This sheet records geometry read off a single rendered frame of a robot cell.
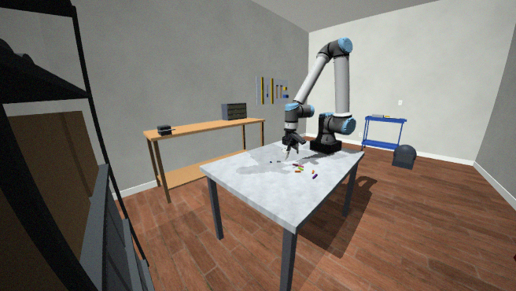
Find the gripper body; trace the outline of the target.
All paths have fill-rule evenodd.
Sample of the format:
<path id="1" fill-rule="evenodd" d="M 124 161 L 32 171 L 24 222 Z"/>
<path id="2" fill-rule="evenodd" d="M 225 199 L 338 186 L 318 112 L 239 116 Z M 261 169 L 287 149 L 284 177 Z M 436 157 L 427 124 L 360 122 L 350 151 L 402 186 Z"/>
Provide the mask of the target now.
<path id="1" fill-rule="evenodd" d="M 282 144 L 287 146 L 288 145 L 288 142 L 291 141 L 291 146 L 294 146 L 297 144 L 297 140 L 295 140 L 293 137 L 290 136 L 290 134 L 294 131 L 296 131 L 297 129 L 294 129 L 294 130 L 290 130 L 290 129 L 285 129 L 284 128 L 284 131 L 285 131 L 285 136 L 282 137 Z"/>

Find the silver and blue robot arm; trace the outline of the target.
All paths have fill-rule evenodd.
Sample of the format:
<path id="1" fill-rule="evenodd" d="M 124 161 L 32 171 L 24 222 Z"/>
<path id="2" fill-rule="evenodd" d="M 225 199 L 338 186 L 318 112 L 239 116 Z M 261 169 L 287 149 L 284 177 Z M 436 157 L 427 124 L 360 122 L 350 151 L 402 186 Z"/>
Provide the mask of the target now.
<path id="1" fill-rule="evenodd" d="M 325 65 L 334 56 L 335 112 L 319 114 L 319 133 L 316 141 L 323 144 L 336 142 L 335 133 L 350 135 L 356 128 L 356 120 L 349 112 L 349 54 L 352 41 L 347 38 L 327 43 L 316 55 L 316 61 L 308 73 L 292 104 L 285 108 L 285 128 L 298 128 L 298 118 L 313 117 L 313 105 L 304 105 Z"/>

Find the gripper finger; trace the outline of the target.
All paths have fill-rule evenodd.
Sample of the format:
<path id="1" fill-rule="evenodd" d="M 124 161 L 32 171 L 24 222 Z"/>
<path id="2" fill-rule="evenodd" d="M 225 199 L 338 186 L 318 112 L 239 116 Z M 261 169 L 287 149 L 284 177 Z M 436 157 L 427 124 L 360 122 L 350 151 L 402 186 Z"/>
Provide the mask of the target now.
<path id="1" fill-rule="evenodd" d="M 291 150 L 291 141 L 289 141 L 287 147 L 282 150 L 282 152 L 286 155 L 285 160 L 288 158 L 290 150 Z"/>
<path id="2" fill-rule="evenodd" d="M 299 142 L 297 142 L 296 145 L 291 146 L 291 147 L 297 151 L 297 154 L 299 153 Z"/>

